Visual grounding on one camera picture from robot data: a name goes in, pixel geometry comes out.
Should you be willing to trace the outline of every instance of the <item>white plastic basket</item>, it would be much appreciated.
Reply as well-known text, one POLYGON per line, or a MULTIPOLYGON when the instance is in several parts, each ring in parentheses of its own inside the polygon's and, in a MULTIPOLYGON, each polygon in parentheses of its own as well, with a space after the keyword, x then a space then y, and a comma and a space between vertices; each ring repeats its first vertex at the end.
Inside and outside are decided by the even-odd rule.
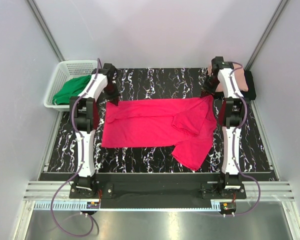
POLYGON ((64 86, 65 82, 92 73, 98 66, 97 60, 71 60, 59 62, 50 79, 50 84, 44 98, 44 106, 60 112, 69 111, 69 105, 55 105, 52 99, 64 86))

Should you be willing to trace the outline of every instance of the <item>pink cloth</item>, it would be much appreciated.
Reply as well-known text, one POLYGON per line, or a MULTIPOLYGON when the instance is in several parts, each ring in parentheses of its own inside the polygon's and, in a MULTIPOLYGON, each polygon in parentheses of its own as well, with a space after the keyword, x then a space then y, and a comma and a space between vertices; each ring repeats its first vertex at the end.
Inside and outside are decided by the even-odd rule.
POLYGON ((175 159, 198 170, 212 147, 216 126, 212 96, 120 101, 119 106, 107 102, 101 146, 175 145, 175 159))

